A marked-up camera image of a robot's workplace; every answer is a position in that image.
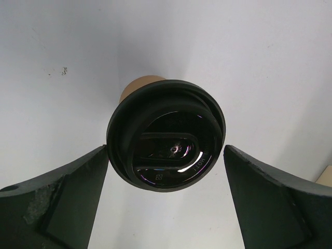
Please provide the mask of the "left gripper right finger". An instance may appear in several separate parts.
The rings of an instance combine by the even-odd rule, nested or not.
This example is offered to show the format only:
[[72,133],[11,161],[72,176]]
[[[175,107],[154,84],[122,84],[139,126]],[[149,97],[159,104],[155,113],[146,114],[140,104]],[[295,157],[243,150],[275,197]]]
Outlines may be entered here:
[[331,248],[331,187],[231,145],[224,163],[245,248]]

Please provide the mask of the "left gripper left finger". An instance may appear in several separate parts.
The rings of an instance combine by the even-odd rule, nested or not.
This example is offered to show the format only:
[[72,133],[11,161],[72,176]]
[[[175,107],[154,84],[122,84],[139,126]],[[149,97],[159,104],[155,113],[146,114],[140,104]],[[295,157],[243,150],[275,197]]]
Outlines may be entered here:
[[108,168],[105,146],[1,189],[1,248],[87,248]]

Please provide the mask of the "black cup lid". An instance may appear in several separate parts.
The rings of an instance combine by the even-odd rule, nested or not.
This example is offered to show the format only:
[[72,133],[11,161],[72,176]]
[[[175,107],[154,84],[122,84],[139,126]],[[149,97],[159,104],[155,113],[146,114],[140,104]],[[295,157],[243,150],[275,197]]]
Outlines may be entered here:
[[107,127],[107,154],[130,185],[173,192],[210,172],[225,137],[224,114],[207,91],[165,79],[139,88],[118,104]]

